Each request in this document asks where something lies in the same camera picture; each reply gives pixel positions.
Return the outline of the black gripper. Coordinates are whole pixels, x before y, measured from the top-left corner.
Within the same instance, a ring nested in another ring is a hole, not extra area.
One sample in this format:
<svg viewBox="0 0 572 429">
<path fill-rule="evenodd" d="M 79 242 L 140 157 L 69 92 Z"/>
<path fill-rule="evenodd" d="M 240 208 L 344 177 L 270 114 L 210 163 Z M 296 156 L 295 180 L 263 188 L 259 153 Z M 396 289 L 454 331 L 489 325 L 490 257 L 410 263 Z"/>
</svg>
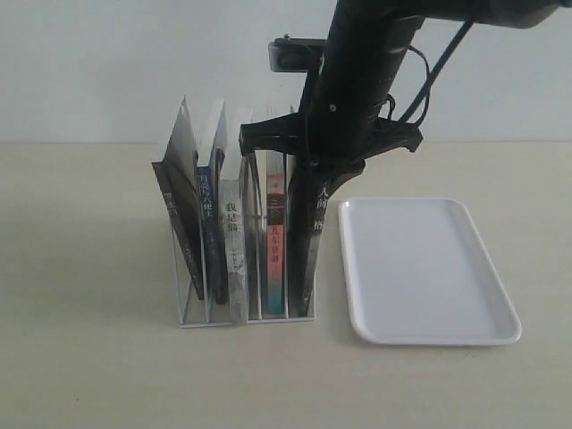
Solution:
<svg viewBox="0 0 572 429">
<path fill-rule="evenodd" d="M 395 149 L 414 153 L 423 141 L 419 126 L 383 118 L 376 110 L 306 110 L 240 126 L 244 156 L 271 150 L 295 156 L 324 175 L 349 174 L 365 161 Z M 317 179 L 294 172 L 288 211 L 289 298 L 296 315 L 308 315 L 314 290 L 321 230 L 315 228 Z"/>
</svg>

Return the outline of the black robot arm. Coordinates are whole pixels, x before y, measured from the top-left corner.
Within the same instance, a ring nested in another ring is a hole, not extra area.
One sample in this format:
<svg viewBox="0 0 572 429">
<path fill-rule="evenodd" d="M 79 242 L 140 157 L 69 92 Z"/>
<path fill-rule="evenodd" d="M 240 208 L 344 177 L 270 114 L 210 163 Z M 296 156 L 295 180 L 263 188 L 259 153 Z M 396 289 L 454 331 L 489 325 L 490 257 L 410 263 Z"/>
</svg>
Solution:
<svg viewBox="0 0 572 429">
<path fill-rule="evenodd" d="M 339 1 L 326 38 L 277 38 L 269 46 L 274 72 L 303 72 L 299 109 L 240 127 L 243 155 L 270 150 L 292 156 L 288 186 L 288 297 L 309 312 L 325 210 L 333 193 L 358 177 L 367 159 L 422 142 L 420 125 L 443 66 L 476 24 L 530 29 L 563 1 Z M 427 19 L 457 21 L 460 29 L 399 118 L 391 86 L 412 40 Z"/>
</svg>

